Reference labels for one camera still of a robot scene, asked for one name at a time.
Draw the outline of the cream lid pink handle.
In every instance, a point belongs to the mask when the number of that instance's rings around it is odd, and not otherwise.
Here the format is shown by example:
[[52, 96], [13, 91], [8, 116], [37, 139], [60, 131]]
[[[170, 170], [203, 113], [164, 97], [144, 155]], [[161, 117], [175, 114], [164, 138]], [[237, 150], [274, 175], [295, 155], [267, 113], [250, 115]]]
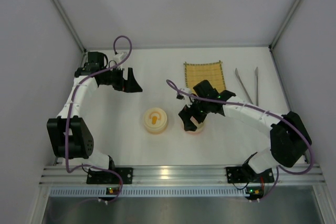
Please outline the cream lid pink handle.
[[205, 123], [198, 124], [197, 121], [188, 121], [183, 123], [183, 130], [184, 131], [196, 131], [197, 128], [205, 128]]

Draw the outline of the cream lid orange handle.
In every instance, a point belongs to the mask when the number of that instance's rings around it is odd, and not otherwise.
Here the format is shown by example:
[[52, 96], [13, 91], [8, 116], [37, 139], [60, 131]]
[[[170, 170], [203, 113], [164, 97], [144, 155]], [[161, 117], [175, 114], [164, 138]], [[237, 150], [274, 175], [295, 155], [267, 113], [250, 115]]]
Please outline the cream lid orange handle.
[[143, 115], [143, 124], [147, 120], [152, 120], [152, 124], [155, 124], [157, 120], [167, 119], [167, 114], [161, 108], [150, 108], [145, 111]]

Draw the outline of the pink lunch bowl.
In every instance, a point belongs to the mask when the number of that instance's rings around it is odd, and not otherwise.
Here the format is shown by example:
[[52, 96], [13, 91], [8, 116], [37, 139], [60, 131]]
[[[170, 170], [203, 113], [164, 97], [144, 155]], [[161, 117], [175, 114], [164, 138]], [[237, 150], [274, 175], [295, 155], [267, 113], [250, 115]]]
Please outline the pink lunch bowl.
[[203, 131], [204, 131], [204, 128], [202, 127], [202, 128], [197, 128], [196, 131], [185, 131], [185, 133], [189, 135], [197, 135]]

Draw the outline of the orange lunch bowl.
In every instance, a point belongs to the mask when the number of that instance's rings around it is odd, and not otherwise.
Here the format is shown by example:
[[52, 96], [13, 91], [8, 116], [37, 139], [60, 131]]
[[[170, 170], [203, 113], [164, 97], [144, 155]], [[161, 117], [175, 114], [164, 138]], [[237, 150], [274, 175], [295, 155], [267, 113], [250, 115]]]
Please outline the orange lunch bowl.
[[147, 120], [144, 122], [144, 128], [151, 134], [161, 134], [166, 130], [167, 125], [167, 119], [157, 120], [155, 124], [152, 124], [152, 120]]

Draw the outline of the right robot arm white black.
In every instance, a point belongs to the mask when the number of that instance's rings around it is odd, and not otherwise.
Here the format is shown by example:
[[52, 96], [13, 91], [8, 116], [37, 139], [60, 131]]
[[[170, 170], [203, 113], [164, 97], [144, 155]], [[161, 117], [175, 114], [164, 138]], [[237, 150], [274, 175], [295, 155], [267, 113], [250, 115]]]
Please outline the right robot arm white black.
[[288, 170], [311, 151], [312, 140], [300, 116], [295, 112], [276, 114], [240, 99], [228, 90], [218, 92], [208, 80], [189, 89], [179, 89], [176, 97], [185, 101], [179, 112], [184, 131], [195, 132], [208, 114], [219, 114], [258, 130], [270, 140], [269, 147], [251, 154], [242, 164], [241, 173], [252, 182], [270, 168]]

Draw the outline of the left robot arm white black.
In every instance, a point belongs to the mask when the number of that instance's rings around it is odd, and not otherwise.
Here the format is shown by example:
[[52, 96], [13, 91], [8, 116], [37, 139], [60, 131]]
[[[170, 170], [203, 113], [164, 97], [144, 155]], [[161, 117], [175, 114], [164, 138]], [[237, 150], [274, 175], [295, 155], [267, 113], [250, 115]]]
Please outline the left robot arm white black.
[[70, 95], [55, 118], [47, 121], [47, 131], [54, 155], [64, 159], [68, 173], [80, 168], [114, 175], [115, 164], [111, 156], [94, 146], [94, 139], [84, 120], [85, 106], [100, 86], [111, 86], [116, 91], [138, 93], [143, 89], [135, 80], [132, 68], [124, 77], [123, 63], [129, 52], [115, 53], [111, 66], [108, 57], [98, 51], [88, 53], [88, 60], [75, 71]]

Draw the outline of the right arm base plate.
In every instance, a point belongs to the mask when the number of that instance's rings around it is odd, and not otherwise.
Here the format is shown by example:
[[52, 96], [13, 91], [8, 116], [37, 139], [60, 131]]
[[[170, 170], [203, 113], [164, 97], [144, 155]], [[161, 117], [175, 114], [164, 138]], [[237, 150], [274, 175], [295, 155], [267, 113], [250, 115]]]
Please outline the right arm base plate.
[[246, 183], [273, 183], [275, 175], [272, 169], [267, 169], [260, 174], [256, 174], [253, 170], [248, 171], [243, 166], [228, 166], [225, 168], [227, 182], [229, 184], [246, 184]]

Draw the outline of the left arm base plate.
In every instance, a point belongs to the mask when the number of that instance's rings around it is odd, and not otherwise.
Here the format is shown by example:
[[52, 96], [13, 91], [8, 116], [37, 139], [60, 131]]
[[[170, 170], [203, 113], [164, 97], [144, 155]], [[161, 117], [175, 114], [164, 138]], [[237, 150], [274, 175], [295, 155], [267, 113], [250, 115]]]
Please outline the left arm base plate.
[[[114, 170], [122, 179], [123, 184], [132, 184], [133, 168], [132, 167], [117, 167]], [[120, 179], [117, 175], [110, 172], [95, 171], [89, 169], [87, 172], [86, 183], [89, 185], [107, 185], [118, 184]]]

